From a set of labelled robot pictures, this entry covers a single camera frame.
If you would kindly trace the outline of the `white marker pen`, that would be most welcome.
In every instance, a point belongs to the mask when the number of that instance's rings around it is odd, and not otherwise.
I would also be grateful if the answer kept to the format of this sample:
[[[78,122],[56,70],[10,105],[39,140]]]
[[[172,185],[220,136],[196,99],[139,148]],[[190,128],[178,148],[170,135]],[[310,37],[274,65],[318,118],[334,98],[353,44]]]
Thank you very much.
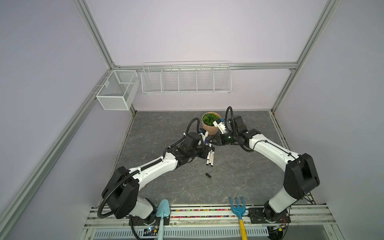
[[[208,166],[211,162],[211,152],[208,153],[207,155],[207,161],[206,161],[206,165]]]
[[[209,164],[211,165],[211,167],[214,166],[214,156],[215,156],[215,152],[214,152],[214,151],[211,151],[210,162],[209,162]]]

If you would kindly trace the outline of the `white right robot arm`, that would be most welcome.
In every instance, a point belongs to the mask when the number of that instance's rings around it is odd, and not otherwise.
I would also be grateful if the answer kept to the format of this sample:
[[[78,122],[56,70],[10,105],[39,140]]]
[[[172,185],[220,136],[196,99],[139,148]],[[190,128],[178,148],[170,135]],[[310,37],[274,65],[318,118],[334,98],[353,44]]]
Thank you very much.
[[[214,122],[219,129],[218,146],[238,144],[246,152],[258,152],[285,173],[283,187],[264,205],[262,216],[267,222],[279,220],[288,213],[291,205],[320,185],[314,160],[309,154],[292,152],[269,140],[261,132],[248,129],[240,116],[230,119],[230,125],[228,129],[226,120]]]

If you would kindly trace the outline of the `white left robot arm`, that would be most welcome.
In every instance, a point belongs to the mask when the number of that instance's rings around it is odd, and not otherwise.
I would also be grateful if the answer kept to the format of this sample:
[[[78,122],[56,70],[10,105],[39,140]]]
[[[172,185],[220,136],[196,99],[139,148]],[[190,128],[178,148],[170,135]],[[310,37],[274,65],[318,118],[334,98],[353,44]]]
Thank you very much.
[[[127,216],[152,220],[155,206],[148,199],[139,197],[139,191],[161,175],[190,163],[195,158],[209,160],[215,148],[206,144],[203,136],[197,133],[185,134],[178,142],[164,149],[163,154],[138,167],[115,170],[102,192],[102,202],[97,217],[103,219]]]

